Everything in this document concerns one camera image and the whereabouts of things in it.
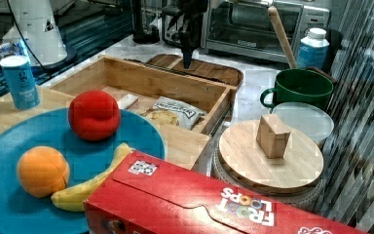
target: oven door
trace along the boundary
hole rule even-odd
[[[293,46],[292,42],[298,35],[298,22],[303,6],[280,1],[276,1],[274,6],[280,14],[287,39]],[[267,6],[257,4],[256,1],[222,2],[218,7],[211,9],[207,41],[282,55],[281,44],[267,10]]]

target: green mug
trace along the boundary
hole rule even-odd
[[[260,102],[269,108],[284,102],[303,102],[325,110],[333,92],[332,82],[323,75],[303,69],[287,69],[276,76],[275,87],[265,90]],[[272,103],[265,103],[273,93]]]

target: red apple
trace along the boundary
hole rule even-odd
[[[69,105],[69,125],[80,138],[96,141],[111,137],[120,126],[117,101],[100,90],[84,92]]]

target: froot loops box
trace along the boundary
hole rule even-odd
[[[363,233],[132,151],[85,202],[90,233]]]

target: wooden stick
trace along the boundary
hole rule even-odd
[[[289,41],[287,40],[286,33],[284,32],[283,24],[281,23],[281,17],[279,16],[278,10],[276,7],[271,6],[268,9],[269,18],[272,22],[273,28],[276,31],[276,35],[280,41],[281,48],[284,51],[284,54],[287,58],[287,63],[289,64],[290,68],[297,68],[296,60],[294,59],[293,52],[291,51],[291,47]]]

